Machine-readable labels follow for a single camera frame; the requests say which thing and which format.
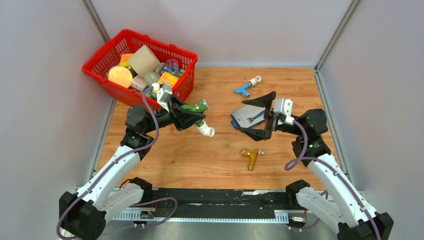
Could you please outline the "green water faucet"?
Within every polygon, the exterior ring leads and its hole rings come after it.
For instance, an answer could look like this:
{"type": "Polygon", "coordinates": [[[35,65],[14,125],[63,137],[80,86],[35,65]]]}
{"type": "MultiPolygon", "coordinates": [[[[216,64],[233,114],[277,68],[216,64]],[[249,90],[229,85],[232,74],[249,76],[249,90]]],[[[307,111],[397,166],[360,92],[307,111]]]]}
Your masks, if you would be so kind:
{"type": "Polygon", "coordinates": [[[206,99],[199,100],[194,105],[183,104],[180,108],[183,110],[182,119],[184,122],[193,123],[196,119],[196,128],[200,129],[205,126],[205,111],[209,109],[209,104],[206,99]]]}

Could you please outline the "white pipe elbow fitting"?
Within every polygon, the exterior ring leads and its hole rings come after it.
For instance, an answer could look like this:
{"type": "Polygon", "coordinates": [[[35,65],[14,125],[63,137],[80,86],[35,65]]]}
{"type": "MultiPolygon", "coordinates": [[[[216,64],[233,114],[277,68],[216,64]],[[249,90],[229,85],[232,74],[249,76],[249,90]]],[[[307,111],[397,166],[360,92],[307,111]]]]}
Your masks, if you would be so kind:
{"type": "Polygon", "coordinates": [[[215,135],[215,129],[213,127],[208,126],[208,124],[204,120],[199,120],[198,122],[196,122],[195,126],[196,126],[196,129],[203,136],[213,137],[215,135]]]}

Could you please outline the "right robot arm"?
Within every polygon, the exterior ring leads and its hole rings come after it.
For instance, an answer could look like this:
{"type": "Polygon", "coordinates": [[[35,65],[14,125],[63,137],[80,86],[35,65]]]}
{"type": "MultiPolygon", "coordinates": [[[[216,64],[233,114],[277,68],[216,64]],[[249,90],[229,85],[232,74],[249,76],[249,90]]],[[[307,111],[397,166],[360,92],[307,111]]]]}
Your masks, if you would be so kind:
{"type": "Polygon", "coordinates": [[[294,115],[294,103],[288,98],[277,98],[274,91],[244,100],[243,104],[264,109],[264,128],[240,127],[239,131],[257,142],[269,140],[277,131],[295,135],[292,142],[295,158],[285,165],[285,170],[304,165],[331,196],[328,200],[305,180],[297,180],[285,188],[285,202],[289,208],[302,207],[311,211],[334,231],[339,240],[389,238],[394,226],[392,217],[386,212],[380,213],[359,193],[324,142],[322,135],[328,131],[328,126],[323,109],[313,108],[294,115]]]}

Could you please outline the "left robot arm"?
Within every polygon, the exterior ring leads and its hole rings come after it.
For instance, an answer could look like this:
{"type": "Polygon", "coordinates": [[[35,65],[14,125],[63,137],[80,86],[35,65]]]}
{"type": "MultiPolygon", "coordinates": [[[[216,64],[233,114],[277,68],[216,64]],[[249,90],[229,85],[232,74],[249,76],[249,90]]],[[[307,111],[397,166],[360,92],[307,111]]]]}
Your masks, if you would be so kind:
{"type": "Polygon", "coordinates": [[[157,111],[144,105],[131,106],[126,113],[125,135],[114,155],[76,192],[66,191],[59,199],[59,221],[56,234],[61,240],[96,240],[104,233],[107,223],[128,207],[153,207],[161,201],[173,201],[173,197],[154,199],[152,184],[139,177],[115,191],[119,181],[150,151],[159,138],[160,128],[174,125],[179,131],[192,126],[206,127],[205,111],[209,104],[205,99],[190,105],[171,94],[159,100],[157,111]],[[71,235],[65,236],[65,230],[71,235]]]}

